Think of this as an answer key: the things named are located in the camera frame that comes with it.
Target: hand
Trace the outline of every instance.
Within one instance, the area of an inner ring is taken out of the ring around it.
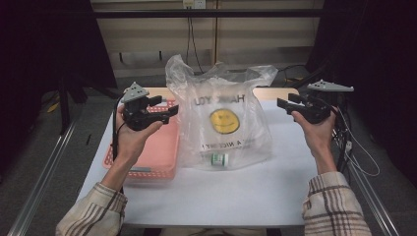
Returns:
[[[330,150],[331,132],[334,127],[335,114],[319,124],[310,124],[301,113],[291,112],[294,120],[301,126],[304,132],[307,146],[316,160],[319,174],[336,171],[333,156]]]
[[[149,136],[162,126],[161,121],[156,121],[144,130],[131,130],[124,124],[123,109],[122,105],[116,113],[116,128],[119,130],[117,157],[101,181],[102,185],[116,191],[122,188],[129,170],[138,161]]]

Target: white cable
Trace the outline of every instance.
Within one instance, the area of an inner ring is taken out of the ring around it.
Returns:
[[[341,118],[343,119],[343,122],[344,122],[344,124],[345,124],[345,126],[346,126],[346,128],[347,128],[347,131],[349,132],[349,134],[352,136],[352,139],[356,142],[356,144],[358,144],[359,145],[359,147],[364,151],[364,152],[366,152],[367,154],[368,154],[368,156],[371,158],[371,160],[375,163],[375,166],[377,166],[377,169],[378,169],[378,171],[377,171],[377,173],[376,174],[371,174],[371,173],[368,173],[367,171],[365,171],[364,169],[362,169],[362,167],[359,165],[359,162],[356,160],[356,157],[355,157],[355,155],[353,155],[352,154],[352,157],[354,158],[354,160],[355,161],[353,161],[353,159],[349,156],[349,154],[347,153],[347,151],[345,152],[345,154],[346,154],[346,156],[347,156],[347,158],[352,162],[352,164],[357,168],[357,169],[359,169],[362,173],[364,173],[364,174],[366,174],[366,175],[368,175],[368,176],[373,176],[373,177],[375,177],[375,176],[378,176],[378,175],[380,175],[380,173],[381,173],[381,169],[380,169],[380,166],[378,165],[378,163],[374,160],[374,158],[365,150],[365,148],[364,147],[362,147],[362,145],[356,140],[356,138],[355,138],[355,136],[353,136],[353,134],[352,134],[352,132],[350,131],[350,128],[349,128],[349,126],[347,125],[347,122],[346,122],[346,120],[344,119],[344,116],[343,116],[343,114],[341,113],[341,112],[339,112],[339,114],[340,114],[340,116],[341,116]]]

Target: person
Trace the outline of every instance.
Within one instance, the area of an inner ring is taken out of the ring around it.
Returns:
[[[117,127],[123,124],[123,107],[116,114]],[[309,194],[303,203],[302,216],[306,235],[371,235],[362,209],[344,176],[337,172],[330,151],[331,131],[335,115],[331,113],[320,124],[310,124],[299,112],[294,120],[303,129],[307,146],[316,160],[318,176],[309,182]],[[57,235],[117,235],[124,219],[127,198],[119,193],[129,169],[137,162],[147,138],[161,122],[135,132],[122,126],[119,132],[119,153],[100,183],[79,200],[56,227]],[[163,235],[265,235],[251,229],[164,229]]]

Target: yellow circle logo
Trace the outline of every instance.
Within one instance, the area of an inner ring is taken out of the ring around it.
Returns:
[[[231,134],[239,129],[237,115],[229,109],[218,109],[209,116],[212,127],[222,135]]]

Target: sleeve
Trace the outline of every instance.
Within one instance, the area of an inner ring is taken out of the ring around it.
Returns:
[[[61,219],[56,235],[117,235],[126,203],[124,195],[97,183]]]
[[[305,235],[371,235],[361,206],[343,174],[329,172],[309,182],[303,203]]]

